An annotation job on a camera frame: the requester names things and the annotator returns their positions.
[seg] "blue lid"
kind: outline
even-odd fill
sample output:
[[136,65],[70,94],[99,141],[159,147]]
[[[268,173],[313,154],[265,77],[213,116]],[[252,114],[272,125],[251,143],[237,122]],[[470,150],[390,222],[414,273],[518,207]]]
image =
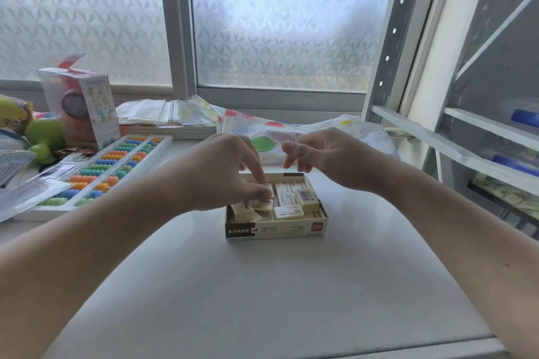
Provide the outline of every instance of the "blue lid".
[[515,169],[520,172],[528,173],[529,175],[534,175],[539,177],[539,170],[531,168],[527,165],[522,165],[518,162],[515,162],[512,159],[503,157],[501,155],[494,155],[494,158],[492,158],[493,162],[496,162],[497,164],[508,166],[511,169]]
[[511,121],[539,128],[539,113],[525,110],[515,110],[513,115],[511,115]]

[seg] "product box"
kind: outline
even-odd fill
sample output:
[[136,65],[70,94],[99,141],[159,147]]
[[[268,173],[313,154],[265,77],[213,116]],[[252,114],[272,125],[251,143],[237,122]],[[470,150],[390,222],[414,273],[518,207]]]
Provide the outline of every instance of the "product box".
[[57,68],[37,70],[37,74],[67,145],[100,151],[120,138],[118,117],[108,77],[71,68],[80,57],[68,56]]
[[[247,182],[255,182],[253,176],[244,173]],[[259,240],[266,238],[283,237],[320,237],[326,234],[328,215],[320,198],[314,191],[309,179],[303,173],[266,173],[266,182],[275,188],[275,182],[304,182],[307,189],[314,194],[320,202],[320,210],[316,218],[304,218],[301,220],[275,220],[272,217],[263,218],[255,223],[237,223],[234,220],[234,212],[231,206],[226,208],[225,236],[227,240]]]

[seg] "forearm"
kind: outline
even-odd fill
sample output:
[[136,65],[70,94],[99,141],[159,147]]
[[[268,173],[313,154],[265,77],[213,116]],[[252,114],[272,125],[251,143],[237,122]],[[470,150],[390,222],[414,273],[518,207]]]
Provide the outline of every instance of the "forearm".
[[114,268],[174,217],[156,207],[158,192],[140,187],[148,185],[119,186],[0,248],[0,357],[39,357]]
[[539,351],[537,243],[423,172],[388,168],[381,194],[438,256],[515,357]]

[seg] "hand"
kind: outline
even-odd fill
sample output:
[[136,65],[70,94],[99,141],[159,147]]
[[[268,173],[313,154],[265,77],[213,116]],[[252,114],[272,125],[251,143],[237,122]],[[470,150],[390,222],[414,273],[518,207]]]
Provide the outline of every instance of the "hand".
[[[248,168],[258,183],[247,183],[239,174]],[[270,199],[271,191],[251,140],[216,134],[184,156],[160,167],[156,184],[176,215],[189,210],[210,210],[254,199]]]
[[298,172],[309,173],[315,167],[342,186],[368,192],[378,192],[392,165],[400,163],[336,128],[285,141],[282,150],[287,155],[284,168],[297,160]]

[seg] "brand logo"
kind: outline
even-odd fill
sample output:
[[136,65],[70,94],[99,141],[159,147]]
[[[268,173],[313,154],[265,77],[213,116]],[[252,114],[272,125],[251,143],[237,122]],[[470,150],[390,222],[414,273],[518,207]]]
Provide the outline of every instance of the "brand logo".
[[311,231],[322,231],[322,228],[324,227],[324,223],[313,223],[310,227]]

